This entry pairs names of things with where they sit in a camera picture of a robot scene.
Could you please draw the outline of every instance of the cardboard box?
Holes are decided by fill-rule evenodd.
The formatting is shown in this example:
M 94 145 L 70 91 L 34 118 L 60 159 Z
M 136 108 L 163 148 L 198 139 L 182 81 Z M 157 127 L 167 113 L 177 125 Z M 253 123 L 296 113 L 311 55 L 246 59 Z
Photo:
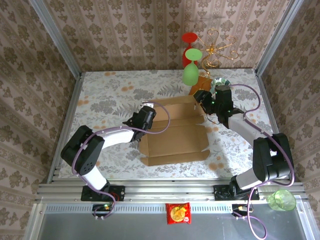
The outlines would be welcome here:
M 139 150 L 147 157 L 141 161 L 147 166 L 177 164 L 205 160 L 210 150 L 206 127 L 202 124 L 204 112 L 192 95 L 152 100 L 170 113 L 169 128 L 160 134 L 146 134 Z M 158 132 L 168 123 L 167 113 L 154 105 L 156 116 L 150 131 Z

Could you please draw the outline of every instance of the floral tablecloth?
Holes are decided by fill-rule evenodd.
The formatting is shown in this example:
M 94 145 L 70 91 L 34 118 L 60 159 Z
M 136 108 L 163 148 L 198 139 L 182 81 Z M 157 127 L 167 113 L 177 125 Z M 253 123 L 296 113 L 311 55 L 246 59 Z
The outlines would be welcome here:
M 212 69 L 210 73 L 212 78 L 220 76 L 232 84 L 247 84 L 260 93 L 252 69 Z M 142 100 L 188 95 L 191 87 L 182 83 L 182 74 L 183 70 L 87 72 L 69 137 L 81 125 L 95 131 L 122 125 L 138 110 Z M 234 105 L 242 110 L 258 104 L 256 95 L 245 87 L 233 87 L 232 98 Z M 272 130 L 263 102 L 249 117 L 260 127 Z M 215 116 L 209 118 L 218 122 Z M 140 161 L 143 155 L 138 150 L 138 143 L 132 142 L 103 149 L 97 166 L 108 179 L 229 178 L 252 167 L 253 149 L 248 142 L 222 124 L 215 125 L 206 119 L 204 125 L 210 149 L 210 155 L 204 161 L 146 166 Z M 75 177 L 65 162 L 59 177 Z

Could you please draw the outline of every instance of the black mounting bracket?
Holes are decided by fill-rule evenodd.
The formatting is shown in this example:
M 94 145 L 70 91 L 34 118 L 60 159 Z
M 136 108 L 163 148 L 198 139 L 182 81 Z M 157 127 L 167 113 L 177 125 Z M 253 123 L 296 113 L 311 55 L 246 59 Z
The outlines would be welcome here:
M 230 192 L 230 185 L 214 185 L 213 193 L 215 201 L 233 201 L 233 200 L 245 200 L 249 199 L 251 188 L 238 192 L 237 195 L 232 195 Z M 251 200 L 259 200 L 259 192 L 256 189 L 251 197 Z
M 117 202 L 123 202 L 125 200 L 126 187 L 118 185 L 110 185 L 109 194 L 115 196 Z M 112 202 L 112 198 L 104 194 L 99 194 L 91 190 L 88 186 L 83 186 L 81 193 L 81 201 L 83 202 Z

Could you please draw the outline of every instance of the red snack bag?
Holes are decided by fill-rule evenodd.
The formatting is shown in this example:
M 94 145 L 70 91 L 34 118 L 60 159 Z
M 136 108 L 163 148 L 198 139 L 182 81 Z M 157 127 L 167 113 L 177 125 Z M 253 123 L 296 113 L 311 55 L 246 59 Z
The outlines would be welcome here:
M 190 203 L 183 204 L 165 204 L 166 220 L 168 224 L 191 224 Z

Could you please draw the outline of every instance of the clear green cup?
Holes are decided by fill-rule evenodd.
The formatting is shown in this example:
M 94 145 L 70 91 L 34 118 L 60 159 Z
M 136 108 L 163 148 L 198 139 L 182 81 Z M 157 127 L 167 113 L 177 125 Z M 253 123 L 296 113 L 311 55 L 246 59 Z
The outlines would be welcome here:
M 275 211 L 291 211 L 297 205 L 295 196 L 285 189 L 274 192 L 267 198 L 267 203 Z
M 194 86 L 198 82 L 199 69 L 194 61 L 198 61 L 202 57 L 202 52 L 195 48 L 190 48 L 185 52 L 187 59 L 191 60 L 183 70 L 182 82 L 188 86 Z

